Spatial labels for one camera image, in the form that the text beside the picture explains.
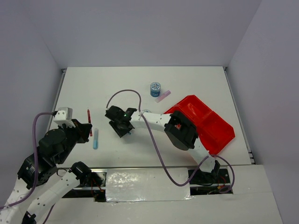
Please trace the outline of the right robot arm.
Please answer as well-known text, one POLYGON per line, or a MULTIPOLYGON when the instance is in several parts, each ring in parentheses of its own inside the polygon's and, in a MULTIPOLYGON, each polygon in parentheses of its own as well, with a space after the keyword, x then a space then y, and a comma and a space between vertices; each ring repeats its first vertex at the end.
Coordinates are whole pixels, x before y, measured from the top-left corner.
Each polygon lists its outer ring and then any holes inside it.
POLYGON ((109 124, 119 137, 137 128, 165 133, 174 147, 187 151, 197 163, 201 164, 199 169, 207 182, 214 182, 219 178, 219 162, 204 147, 196 126, 182 112, 155 114, 139 112, 135 108, 124 111, 117 106, 111 106, 106 109, 105 116, 110 119, 109 124))

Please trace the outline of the red pen refill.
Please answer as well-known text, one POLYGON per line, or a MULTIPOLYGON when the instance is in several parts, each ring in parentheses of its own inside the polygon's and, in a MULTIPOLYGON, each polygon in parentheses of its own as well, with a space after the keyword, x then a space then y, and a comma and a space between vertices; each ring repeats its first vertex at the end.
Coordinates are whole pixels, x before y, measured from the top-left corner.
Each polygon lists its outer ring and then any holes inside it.
MULTIPOLYGON (((91 122, 91 114, 90 114, 90 110, 89 110, 89 108, 87 109, 87 117, 88 117, 88 123, 92 125, 92 122, 91 122)), ((93 136, 92 127, 91 127, 91 129, 90 129, 90 136, 91 136, 91 137, 93 136)))

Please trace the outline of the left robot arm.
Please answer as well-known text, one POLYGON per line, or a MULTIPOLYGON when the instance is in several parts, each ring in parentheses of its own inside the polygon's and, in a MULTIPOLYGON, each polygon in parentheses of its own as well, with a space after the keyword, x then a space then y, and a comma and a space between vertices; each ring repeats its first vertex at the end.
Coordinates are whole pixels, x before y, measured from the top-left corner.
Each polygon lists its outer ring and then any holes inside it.
POLYGON ((57 165, 64 163, 75 145, 89 141, 91 128, 89 123, 65 120, 35 142, 34 153, 24 160, 17 173, 15 187, 0 209, 2 224, 35 224, 72 188, 91 182, 92 171, 79 161, 53 187, 38 195, 39 190, 57 172, 57 165))

